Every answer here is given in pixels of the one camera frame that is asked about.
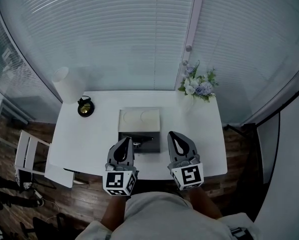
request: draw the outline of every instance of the purple flower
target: purple flower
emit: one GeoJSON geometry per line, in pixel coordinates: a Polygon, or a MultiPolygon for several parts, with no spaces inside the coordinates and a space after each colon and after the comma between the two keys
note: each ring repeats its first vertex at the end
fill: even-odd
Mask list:
{"type": "Polygon", "coordinates": [[[201,86],[197,86],[195,92],[197,95],[203,95],[203,88],[201,86]]]}
{"type": "Polygon", "coordinates": [[[197,95],[209,95],[213,91],[213,86],[210,82],[202,82],[196,87],[195,93],[197,95]]]}
{"type": "Polygon", "coordinates": [[[186,71],[190,74],[194,71],[194,67],[193,66],[187,66],[186,71]]]}

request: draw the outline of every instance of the green leaf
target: green leaf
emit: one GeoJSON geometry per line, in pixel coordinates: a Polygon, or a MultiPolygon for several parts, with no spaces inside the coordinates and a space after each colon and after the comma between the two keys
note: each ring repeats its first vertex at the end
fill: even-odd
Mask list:
{"type": "Polygon", "coordinates": [[[210,98],[215,97],[214,93],[210,93],[208,95],[197,95],[196,93],[194,93],[193,95],[194,95],[194,97],[197,97],[198,99],[201,99],[207,103],[210,102],[210,98]]]}
{"type": "Polygon", "coordinates": [[[181,92],[185,92],[185,87],[181,86],[180,88],[178,88],[178,90],[181,91],[181,92]]]}
{"type": "Polygon", "coordinates": [[[189,76],[190,76],[191,78],[194,78],[194,77],[195,77],[195,75],[196,75],[196,71],[198,70],[199,65],[200,65],[200,60],[198,60],[198,61],[196,62],[195,66],[194,66],[194,70],[193,70],[193,72],[189,74],[189,76]]]}
{"type": "Polygon", "coordinates": [[[214,81],[214,78],[216,77],[216,74],[214,73],[214,68],[212,71],[207,72],[207,79],[208,81],[214,81]]]}

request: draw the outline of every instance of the flower arrangement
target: flower arrangement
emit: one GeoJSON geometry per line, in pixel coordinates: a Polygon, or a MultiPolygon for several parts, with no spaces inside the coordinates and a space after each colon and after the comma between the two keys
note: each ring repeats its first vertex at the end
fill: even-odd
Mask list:
{"type": "Polygon", "coordinates": [[[192,95],[203,99],[206,102],[210,102],[211,97],[215,97],[213,93],[214,87],[219,83],[215,81],[215,69],[208,71],[206,75],[199,75],[196,77],[196,71],[198,70],[200,61],[198,60],[195,66],[187,66],[184,79],[181,82],[179,91],[184,92],[185,95],[192,95]]]}

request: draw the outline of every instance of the window blind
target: window blind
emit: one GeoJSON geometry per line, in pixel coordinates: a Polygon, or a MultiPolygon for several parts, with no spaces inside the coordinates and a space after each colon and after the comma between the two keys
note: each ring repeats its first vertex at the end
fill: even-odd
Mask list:
{"type": "Polygon", "coordinates": [[[0,92],[35,120],[56,123],[61,102],[28,67],[0,22],[0,92]]]}
{"type": "Polygon", "coordinates": [[[203,0],[190,63],[215,68],[223,123],[242,123],[299,70],[299,0],[203,0]]]}
{"type": "Polygon", "coordinates": [[[87,89],[173,90],[192,0],[0,0],[7,28],[50,86],[66,66],[87,89]]]}

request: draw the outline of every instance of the white vase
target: white vase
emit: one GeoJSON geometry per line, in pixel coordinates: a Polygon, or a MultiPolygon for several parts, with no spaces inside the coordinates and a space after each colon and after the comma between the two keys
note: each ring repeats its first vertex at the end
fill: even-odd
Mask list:
{"type": "Polygon", "coordinates": [[[181,102],[182,111],[188,114],[194,106],[195,98],[193,95],[184,95],[181,102]]]}

